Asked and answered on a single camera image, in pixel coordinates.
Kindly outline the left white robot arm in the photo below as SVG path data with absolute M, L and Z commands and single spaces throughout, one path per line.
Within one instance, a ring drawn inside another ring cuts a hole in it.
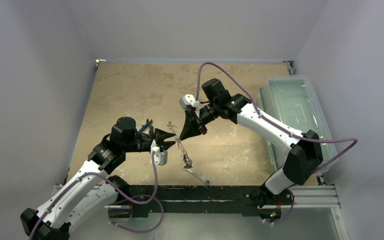
M 111 132 L 96 145 L 77 173 L 47 202 L 36 209 L 27 208 L 20 216 L 24 232 L 30 240 L 67 240 L 69 228 L 75 219 L 83 216 L 75 208 L 89 199 L 110 198 L 121 205 L 129 201 L 146 205 L 156 199 L 158 191 L 157 165 L 167 163 L 167 150 L 175 145 L 169 138 L 175 134 L 160 129 L 138 133 L 136 121 L 121 117 Z M 154 190 L 151 195 L 129 196 L 128 189 L 116 185 L 108 176 L 126 160 L 127 153 L 148 152 L 154 172 Z

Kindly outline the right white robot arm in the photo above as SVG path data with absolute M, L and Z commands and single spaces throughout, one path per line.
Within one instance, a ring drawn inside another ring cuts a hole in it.
M 286 156 L 284 165 L 272 174 L 260 190 L 261 199 L 271 204 L 292 185 L 303 185 L 323 162 L 319 135 L 289 127 L 254 106 L 242 94 L 230 95 L 219 79 L 202 84 L 208 103 L 201 106 L 192 94 L 183 95 L 179 103 L 185 111 L 180 140 L 204 135 L 206 125 L 217 118 L 246 127 L 274 144 Z

